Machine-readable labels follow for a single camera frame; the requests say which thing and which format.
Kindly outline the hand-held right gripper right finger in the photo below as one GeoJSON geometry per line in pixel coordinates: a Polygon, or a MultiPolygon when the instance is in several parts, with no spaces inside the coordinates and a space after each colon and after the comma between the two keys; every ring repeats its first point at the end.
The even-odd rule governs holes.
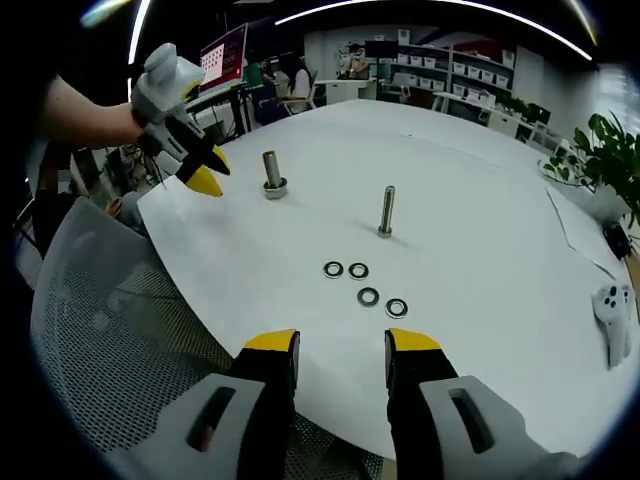
{"type": "Polygon", "coordinates": [[[400,479],[575,479],[580,459],[552,453],[523,415],[474,376],[460,376],[431,337],[385,332],[387,419],[400,479]]]}

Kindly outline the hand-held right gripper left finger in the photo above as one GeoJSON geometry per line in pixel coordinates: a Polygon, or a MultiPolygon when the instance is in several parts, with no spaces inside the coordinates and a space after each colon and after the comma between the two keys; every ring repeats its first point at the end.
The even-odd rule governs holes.
{"type": "Polygon", "coordinates": [[[295,417],[300,333],[249,340],[159,414],[156,430],[122,454],[125,479],[281,479],[295,417]]]}

